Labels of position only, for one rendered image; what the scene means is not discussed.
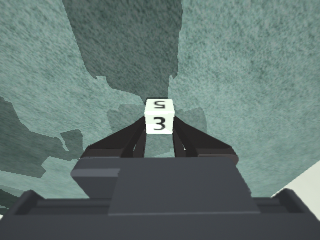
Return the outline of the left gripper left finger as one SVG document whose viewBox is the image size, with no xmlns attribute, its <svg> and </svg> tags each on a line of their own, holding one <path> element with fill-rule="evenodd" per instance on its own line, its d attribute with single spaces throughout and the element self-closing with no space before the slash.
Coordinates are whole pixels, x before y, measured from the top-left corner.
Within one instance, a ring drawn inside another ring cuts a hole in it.
<svg viewBox="0 0 320 240">
<path fill-rule="evenodd" d="M 96 156 L 144 158 L 146 134 L 146 119 L 142 116 L 133 124 L 87 146 L 80 158 Z"/>
</svg>

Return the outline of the white cube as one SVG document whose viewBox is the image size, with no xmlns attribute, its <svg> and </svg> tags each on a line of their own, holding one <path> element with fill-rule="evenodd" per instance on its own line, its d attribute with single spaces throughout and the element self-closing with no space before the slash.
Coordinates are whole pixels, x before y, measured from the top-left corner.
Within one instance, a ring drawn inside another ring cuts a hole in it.
<svg viewBox="0 0 320 240">
<path fill-rule="evenodd" d="M 145 107 L 147 133 L 171 134 L 174 114 L 171 99 L 147 99 Z"/>
</svg>

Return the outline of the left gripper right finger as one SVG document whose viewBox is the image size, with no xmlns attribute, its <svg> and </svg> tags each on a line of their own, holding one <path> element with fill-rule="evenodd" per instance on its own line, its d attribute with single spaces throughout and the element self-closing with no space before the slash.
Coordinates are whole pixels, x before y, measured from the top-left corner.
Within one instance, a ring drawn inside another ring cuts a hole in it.
<svg viewBox="0 0 320 240">
<path fill-rule="evenodd" d="M 239 161 L 230 145 L 186 124 L 175 115 L 172 138 L 175 157 L 228 157 L 235 166 Z"/>
</svg>

